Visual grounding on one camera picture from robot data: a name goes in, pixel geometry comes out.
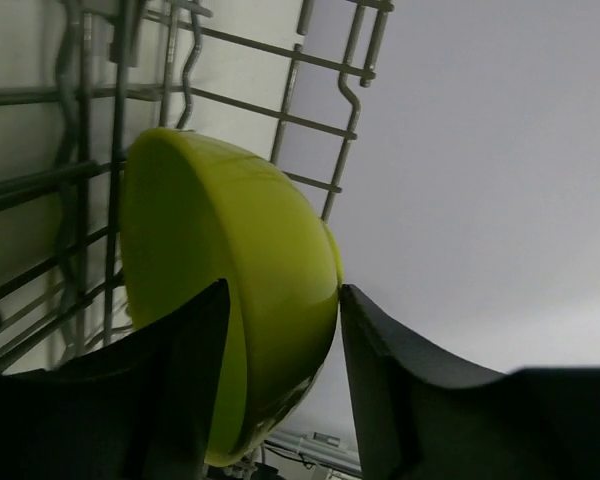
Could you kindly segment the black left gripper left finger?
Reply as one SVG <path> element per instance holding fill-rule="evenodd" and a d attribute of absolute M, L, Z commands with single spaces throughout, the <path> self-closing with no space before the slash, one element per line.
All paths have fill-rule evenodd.
<path fill-rule="evenodd" d="M 230 313 L 218 280 L 54 370 L 0 374 L 0 479 L 198 479 Z"/>

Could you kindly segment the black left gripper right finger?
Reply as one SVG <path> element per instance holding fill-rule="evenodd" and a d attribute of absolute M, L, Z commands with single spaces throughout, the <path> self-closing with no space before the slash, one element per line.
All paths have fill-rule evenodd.
<path fill-rule="evenodd" d="M 500 373 L 340 292 L 366 479 L 600 479 L 600 367 Z"/>

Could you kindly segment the lime green bowl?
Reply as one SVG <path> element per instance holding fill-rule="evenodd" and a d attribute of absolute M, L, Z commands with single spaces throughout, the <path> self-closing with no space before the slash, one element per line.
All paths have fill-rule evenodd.
<path fill-rule="evenodd" d="M 313 387 L 331 348 L 342 264 L 311 203 L 274 164 L 192 131 L 131 145 L 119 207 L 130 316 L 143 328 L 223 279 L 230 295 L 207 462 L 261 444 Z"/>

